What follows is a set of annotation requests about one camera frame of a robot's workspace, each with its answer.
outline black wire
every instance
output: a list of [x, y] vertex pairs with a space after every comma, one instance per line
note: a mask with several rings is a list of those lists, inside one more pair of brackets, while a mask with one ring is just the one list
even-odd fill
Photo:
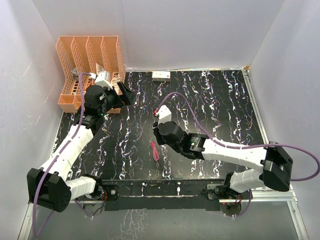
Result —
[[99, 207], [95, 212], [94, 212], [94, 214], [92, 215], [92, 216], [94, 216], [94, 215], [96, 215], [96, 213], [100, 210], [100, 209], [103, 209], [104, 207], [102, 206], [102, 207]]

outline metal frame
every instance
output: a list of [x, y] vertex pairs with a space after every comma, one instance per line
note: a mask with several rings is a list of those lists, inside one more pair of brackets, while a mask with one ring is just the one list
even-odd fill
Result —
[[[252, 107], [254, 110], [254, 114], [256, 116], [257, 122], [258, 122], [258, 126], [262, 135], [262, 139], [264, 143], [268, 143], [268, 137], [267, 137], [267, 133], [257, 106], [257, 102], [255, 100], [254, 94], [253, 94], [253, 90], [251, 87], [251, 81], [249, 79], [248, 76], [248, 72], [246, 71], [246, 69], [244, 69], [243, 67], [239, 67], [239, 68], [193, 68], [193, 69], [172, 69], [172, 70], [168, 70], [168, 71], [223, 71], [223, 70], [241, 70], [242, 74], [243, 74], [243, 78], [245, 81], [245, 86], [247, 88], [251, 103], [252, 103]], [[139, 70], [139, 71], [132, 71], [132, 72], [151, 72], [151, 71], [143, 71], [143, 70]], [[59, 131], [59, 127], [57, 128], [56, 131], [56, 135], [55, 138], [57, 138], [58, 135], [58, 131]], [[252, 195], [253, 195], [253, 199], [252, 202], [287, 202], [288, 204], [288, 208], [291, 214], [291, 218], [298, 236], [299, 240], [308, 240], [308, 234], [306, 232], [306, 228], [305, 225], [303, 223], [301, 214], [299, 212], [299, 208], [297, 205], [297, 198], [296, 198], [296, 194], [292, 188], [292, 186], [290, 186], [290, 191], [288, 192], [278, 192], [278, 191], [274, 191], [271, 190], [267, 187], [264, 188], [257, 188], [257, 189], [253, 189], [252, 190]], [[100, 204], [101, 201], [96, 201], [96, 200], [82, 200], [79, 201], [80, 203], [83, 204]], [[220, 203], [228, 203], [230, 202], [229, 200], [220, 200]], [[29, 234], [31, 232], [31, 227], [32, 227], [32, 208], [33, 208], [33, 204], [29, 203], [27, 210], [26, 210], [26, 214], [22, 223], [22, 227], [18, 236], [18, 240], [27, 240], [29, 237]]]

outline red wire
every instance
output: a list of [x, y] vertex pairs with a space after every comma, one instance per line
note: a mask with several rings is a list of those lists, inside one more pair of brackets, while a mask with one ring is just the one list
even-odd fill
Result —
[[152, 142], [150, 143], [150, 145], [151, 145], [151, 148], [152, 148], [153, 159], [154, 159], [156, 162], [158, 162], [160, 157], [159, 157], [159, 153], [158, 153], [158, 151], [157, 151], [157, 149], [156, 149], [155, 142], [152, 141]]

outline gray floor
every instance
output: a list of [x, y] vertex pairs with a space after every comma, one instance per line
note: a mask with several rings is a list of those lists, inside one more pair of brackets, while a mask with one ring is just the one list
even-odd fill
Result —
[[[48, 213], [39, 208], [39, 223]], [[142, 209], [103, 212], [91, 221], [70, 204], [64, 212], [53, 214], [38, 239], [296, 240], [298, 236], [287, 202], [252, 202], [248, 212], [235, 220], [197, 209]]]

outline black marble table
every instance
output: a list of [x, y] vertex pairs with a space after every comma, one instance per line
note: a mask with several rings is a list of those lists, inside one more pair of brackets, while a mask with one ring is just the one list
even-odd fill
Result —
[[[172, 71], [170, 82], [153, 82], [151, 72], [130, 72], [125, 84], [136, 93], [133, 105], [120, 114], [107, 114], [102, 129], [84, 148], [69, 172], [69, 179], [83, 174], [104, 180], [223, 179], [245, 167], [217, 160], [191, 160], [168, 146], [156, 145], [160, 159], [153, 159], [150, 142], [156, 142], [154, 110], [170, 92], [185, 95], [200, 123], [213, 136], [227, 142], [256, 145], [263, 138], [241, 70]], [[170, 97], [166, 103], [172, 120], [187, 132], [198, 132], [184, 100]], [[57, 147], [74, 120], [64, 113]]]

